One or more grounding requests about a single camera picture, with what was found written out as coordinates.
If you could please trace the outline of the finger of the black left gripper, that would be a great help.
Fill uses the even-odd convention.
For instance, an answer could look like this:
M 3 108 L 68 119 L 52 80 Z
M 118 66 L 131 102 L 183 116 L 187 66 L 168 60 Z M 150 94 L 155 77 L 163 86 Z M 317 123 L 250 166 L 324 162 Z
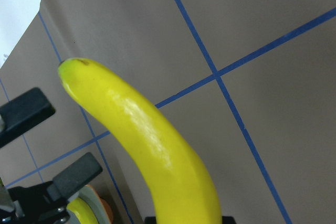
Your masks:
M 34 87 L 1 106 L 1 147 L 56 112 L 40 88 Z

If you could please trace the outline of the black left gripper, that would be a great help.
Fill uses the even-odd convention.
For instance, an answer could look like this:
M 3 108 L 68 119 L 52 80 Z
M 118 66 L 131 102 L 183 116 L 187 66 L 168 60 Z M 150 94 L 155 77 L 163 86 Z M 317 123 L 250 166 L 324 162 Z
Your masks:
M 1 187 L 1 223 L 66 223 L 69 198 L 99 174 L 102 166 L 91 152 L 57 174 L 31 187 Z

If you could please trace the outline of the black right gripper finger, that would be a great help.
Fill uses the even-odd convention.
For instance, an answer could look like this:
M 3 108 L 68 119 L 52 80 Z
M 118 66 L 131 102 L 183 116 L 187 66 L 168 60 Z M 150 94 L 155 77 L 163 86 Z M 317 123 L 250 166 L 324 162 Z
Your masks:
M 156 217 L 145 217 L 144 219 L 145 224 L 156 224 Z M 222 223 L 223 224 L 235 224 L 235 219 L 232 216 L 222 216 Z

